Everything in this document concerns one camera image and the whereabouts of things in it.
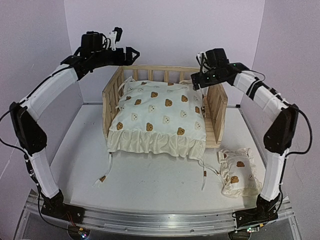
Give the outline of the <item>wooden pet bed frame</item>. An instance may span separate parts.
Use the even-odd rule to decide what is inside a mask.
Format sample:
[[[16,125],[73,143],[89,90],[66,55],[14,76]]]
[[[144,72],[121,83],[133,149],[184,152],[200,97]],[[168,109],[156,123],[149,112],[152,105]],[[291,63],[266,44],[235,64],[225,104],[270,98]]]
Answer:
[[[125,71],[132,71],[134,80],[139,80],[139,72],[147,71],[147,79],[154,80],[154,72],[161,72],[163,82],[172,82],[171,72],[179,74],[179,81],[186,80],[186,74],[199,71],[197,67],[164,66],[164,65],[132,65],[120,66],[110,78],[102,91],[102,130],[105,138],[108,137],[112,121],[119,112],[116,109],[123,95],[121,84],[125,81]],[[220,147],[226,120],[228,97],[222,84],[210,86],[204,94],[206,148],[217,149]]]

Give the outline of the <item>bear print cream cushion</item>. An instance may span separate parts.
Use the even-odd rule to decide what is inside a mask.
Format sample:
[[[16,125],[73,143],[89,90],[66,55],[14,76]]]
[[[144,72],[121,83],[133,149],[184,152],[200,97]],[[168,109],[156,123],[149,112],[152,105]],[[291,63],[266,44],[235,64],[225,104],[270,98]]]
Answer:
[[[207,165],[204,98],[191,84],[134,80],[107,86],[102,92],[103,135],[109,154],[169,154]]]

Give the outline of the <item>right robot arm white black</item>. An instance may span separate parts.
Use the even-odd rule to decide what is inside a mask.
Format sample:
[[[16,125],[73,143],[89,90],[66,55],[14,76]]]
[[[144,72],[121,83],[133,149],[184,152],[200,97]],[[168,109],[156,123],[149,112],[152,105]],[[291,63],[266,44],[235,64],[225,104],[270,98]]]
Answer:
[[[298,121],[297,106],[289,104],[279,92],[267,86],[263,74],[240,62],[231,63],[222,48],[199,52],[196,60],[200,69],[191,75],[195,90],[228,83],[248,96],[270,119],[271,126],[263,137],[267,161],[259,196],[268,202],[277,200],[283,181],[286,155],[289,153]]]

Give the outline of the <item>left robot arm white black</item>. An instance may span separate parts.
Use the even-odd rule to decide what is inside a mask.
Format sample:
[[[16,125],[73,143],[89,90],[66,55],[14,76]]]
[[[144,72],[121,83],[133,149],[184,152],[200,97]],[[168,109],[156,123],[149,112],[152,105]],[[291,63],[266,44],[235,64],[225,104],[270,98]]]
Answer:
[[[40,192],[49,199],[60,194],[47,159],[47,135],[38,124],[46,108],[69,86],[88,73],[106,66],[131,66],[140,56],[132,47],[117,48],[122,28],[115,27],[108,36],[88,31],[80,47],[20,102],[13,102],[10,117],[22,148],[30,177]]]

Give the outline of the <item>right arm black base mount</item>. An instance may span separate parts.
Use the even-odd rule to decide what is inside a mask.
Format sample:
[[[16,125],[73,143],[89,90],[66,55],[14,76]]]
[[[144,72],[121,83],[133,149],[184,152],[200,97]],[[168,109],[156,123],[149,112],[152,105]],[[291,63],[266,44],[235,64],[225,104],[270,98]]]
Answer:
[[[248,227],[256,227],[266,224],[278,218],[278,211],[283,201],[281,193],[275,199],[268,201],[259,194],[256,199],[256,207],[235,211],[232,217],[235,218],[237,230]]]

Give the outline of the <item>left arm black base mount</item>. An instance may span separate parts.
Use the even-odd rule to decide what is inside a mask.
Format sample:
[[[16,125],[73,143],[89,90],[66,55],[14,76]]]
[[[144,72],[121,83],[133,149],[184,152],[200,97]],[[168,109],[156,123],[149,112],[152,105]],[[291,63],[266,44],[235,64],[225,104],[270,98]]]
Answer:
[[[85,209],[80,206],[64,203],[64,195],[61,190],[52,198],[45,196],[42,191],[40,191],[40,195],[43,198],[43,205],[40,210],[41,214],[69,221],[71,224],[81,224],[83,222]]]

